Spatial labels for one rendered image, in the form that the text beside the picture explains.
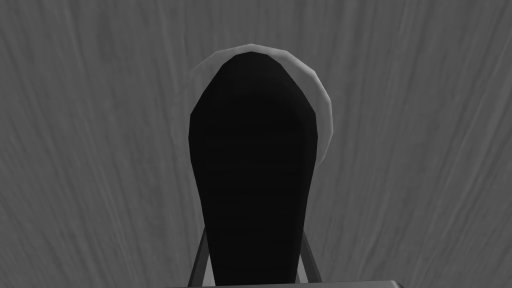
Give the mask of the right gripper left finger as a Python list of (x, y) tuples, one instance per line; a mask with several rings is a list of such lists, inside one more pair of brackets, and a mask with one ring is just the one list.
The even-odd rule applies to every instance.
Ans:
[(203, 229), (194, 264), (190, 273), (188, 287), (213, 287), (215, 279), (211, 264), (207, 230)]

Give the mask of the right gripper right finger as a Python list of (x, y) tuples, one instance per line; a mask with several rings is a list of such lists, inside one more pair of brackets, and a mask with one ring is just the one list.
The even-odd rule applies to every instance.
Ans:
[(300, 255), (296, 272), (296, 283), (322, 283), (321, 275), (313, 252), (307, 240), (305, 231), (302, 232)]

